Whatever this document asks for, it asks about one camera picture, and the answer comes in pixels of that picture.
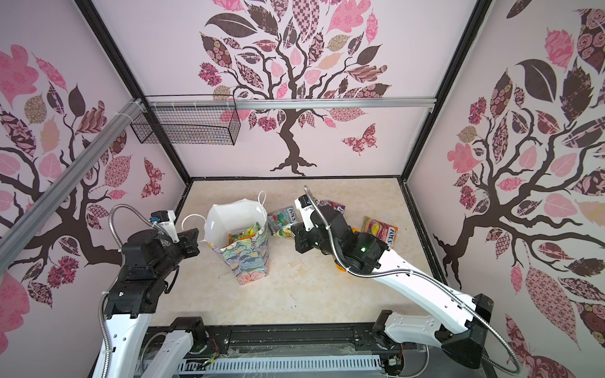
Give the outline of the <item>teal Fox's candy bag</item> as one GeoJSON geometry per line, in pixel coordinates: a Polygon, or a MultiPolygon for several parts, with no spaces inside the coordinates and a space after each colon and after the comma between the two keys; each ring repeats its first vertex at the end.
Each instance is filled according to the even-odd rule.
{"type": "Polygon", "coordinates": [[[296,211],[293,206],[288,206],[282,209],[275,210],[268,213],[267,221],[269,224],[269,230],[272,234],[276,234],[278,231],[287,225],[295,224],[298,222],[296,211]]]}

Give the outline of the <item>floral white paper bag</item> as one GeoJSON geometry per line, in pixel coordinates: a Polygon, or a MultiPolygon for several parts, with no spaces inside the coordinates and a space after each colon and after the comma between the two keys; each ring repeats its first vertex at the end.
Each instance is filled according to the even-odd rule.
{"type": "Polygon", "coordinates": [[[247,198],[234,203],[213,205],[206,216],[189,214],[203,220],[202,243],[214,251],[231,269],[240,285],[269,275],[269,225],[264,207],[266,192],[256,200],[247,198]]]}

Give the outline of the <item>yellow green Fox's candy bag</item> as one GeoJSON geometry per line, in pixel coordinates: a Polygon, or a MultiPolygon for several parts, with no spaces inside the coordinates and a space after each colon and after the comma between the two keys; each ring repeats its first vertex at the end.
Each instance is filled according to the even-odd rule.
{"type": "Polygon", "coordinates": [[[243,239],[253,238],[254,236],[256,236],[258,234],[258,232],[260,230],[261,230],[260,224],[258,222],[256,222],[253,226],[245,229],[242,232],[239,232],[236,234],[229,234],[228,235],[229,243],[235,243],[236,241],[240,241],[243,239]]]}

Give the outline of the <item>orange Fox's candy bag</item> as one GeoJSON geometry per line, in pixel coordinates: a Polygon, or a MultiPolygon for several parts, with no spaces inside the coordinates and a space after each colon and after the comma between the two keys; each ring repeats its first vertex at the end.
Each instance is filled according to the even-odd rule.
{"type": "Polygon", "coordinates": [[[389,225],[371,217],[365,217],[362,231],[370,233],[385,242],[389,247],[393,247],[399,230],[394,225],[389,225]]]}

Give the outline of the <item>green snack packet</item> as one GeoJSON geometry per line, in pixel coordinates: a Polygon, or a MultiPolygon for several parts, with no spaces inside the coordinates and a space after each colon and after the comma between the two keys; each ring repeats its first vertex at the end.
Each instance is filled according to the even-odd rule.
{"type": "Polygon", "coordinates": [[[274,236],[285,239],[293,239],[295,237],[294,232],[291,230],[292,225],[286,225],[276,231],[274,236]]]}

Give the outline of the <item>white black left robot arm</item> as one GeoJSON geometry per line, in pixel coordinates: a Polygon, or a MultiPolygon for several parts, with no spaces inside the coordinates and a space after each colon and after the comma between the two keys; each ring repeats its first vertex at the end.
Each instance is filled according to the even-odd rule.
{"type": "MultiPolygon", "coordinates": [[[[133,377],[143,356],[143,340],[163,294],[172,290],[170,274],[177,274],[184,259],[199,255],[199,231],[180,232],[176,239],[154,229],[129,237],[121,248],[125,263],[117,282],[101,305],[104,329],[95,377],[133,377]]],[[[200,317],[176,318],[144,377],[172,377],[194,347],[209,340],[200,317]]]]}

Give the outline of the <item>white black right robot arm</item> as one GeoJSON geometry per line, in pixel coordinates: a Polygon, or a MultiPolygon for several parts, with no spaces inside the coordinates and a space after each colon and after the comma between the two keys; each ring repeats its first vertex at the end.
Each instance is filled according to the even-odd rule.
{"type": "Polygon", "coordinates": [[[307,207],[303,220],[291,226],[299,253],[317,249],[330,255],[346,272],[392,288],[427,313],[406,316],[385,310],[377,320],[379,333],[393,343],[439,347],[454,362],[469,369],[480,368],[494,307],[490,297],[467,295],[443,285],[400,257],[386,242],[354,231],[340,212],[327,206],[321,210],[317,214],[307,207]]]}

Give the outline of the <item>purple Fox's candy bag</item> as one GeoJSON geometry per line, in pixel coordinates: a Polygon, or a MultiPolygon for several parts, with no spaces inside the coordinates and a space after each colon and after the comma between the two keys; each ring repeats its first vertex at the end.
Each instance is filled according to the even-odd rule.
{"type": "Polygon", "coordinates": [[[340,203],[336,203],[334,201],[331,200],[321,200],[319,202],[319,206],[331,206],[333,209],[335,209],[336,211],[340,212],[341,214],[344,214],[344,211],[346,209],[346,206],[340,203]]]}

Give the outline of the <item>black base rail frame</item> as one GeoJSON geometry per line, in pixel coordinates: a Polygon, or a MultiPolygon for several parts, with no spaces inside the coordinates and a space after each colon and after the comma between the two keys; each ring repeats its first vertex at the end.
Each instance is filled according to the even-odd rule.
{"type": "MultiPolygon", "coordinates": [[[[453,362],[435,346],[393,343],[373,323],[204,325],[209,340],[194,347],[185,359],[206,363],[219,358],[376,355],[378,372],[267,373],[194,377],[494,377],[485,363],[468,369],[453,362]]],[[[135,373],[143,373],[159,352],[169,326],[150,326],[143,340],[143,356],[135,373]]]]}

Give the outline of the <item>aluminium rail back wall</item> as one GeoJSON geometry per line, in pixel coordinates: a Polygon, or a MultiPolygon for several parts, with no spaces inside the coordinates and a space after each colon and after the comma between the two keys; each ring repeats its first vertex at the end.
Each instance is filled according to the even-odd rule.
{"type": "Polygon", "coordinates": [[[374,99],[228,99],[228,100],[176,100],[152,101],[151,107],[202,107],[219,106],[233,110],[297,110],[337,108],[433,108],[436,99],[430,97],[390,97],[374,99]]]}

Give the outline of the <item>aluminium rail wall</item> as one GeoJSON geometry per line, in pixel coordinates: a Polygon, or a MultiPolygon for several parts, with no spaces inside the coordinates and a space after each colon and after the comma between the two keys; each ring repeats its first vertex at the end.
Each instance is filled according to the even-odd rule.
{"type": "Polygon", "coordinates": [[[33,203],[32,208],[10,228],[1,240],[1,271],[5,272],[10,264],[25,249],[28,242],[55,213],[70,192],[84,178],[86,172],[100,159],[113,141],[133,120],[143,113],[143,102],[132,99],[110,123],[94,138],[89,147],[75,159],[61,176],[33,203]]]}
{"type": "Polygon", "coordinates": [[[151,107],[202,107],[219,106],[233,110],[297,110],[337,108],[433,108],[436,99],[430,97],[390,97],[374,99],[228,99],[228,100],[176,100],[152,101],[151,107]]]}

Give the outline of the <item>aluminium rail left wall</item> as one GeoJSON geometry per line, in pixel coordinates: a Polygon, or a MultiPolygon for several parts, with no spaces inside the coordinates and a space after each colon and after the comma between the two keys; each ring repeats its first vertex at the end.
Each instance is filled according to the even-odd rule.
{"type": "Polygon", "coordinates": [[[10,228],[1,240],[1,271],[5,272],[10,264],[25,249],[28,242],[55,213],[70,192],[84,178],[86,172],[100,159],[113,141],[133,120],[143,113],[143,102],[132,99],[110,123],[94,138],[89,147],[75,159],[61,176],[33,203],[32,208],[10,228]]]}

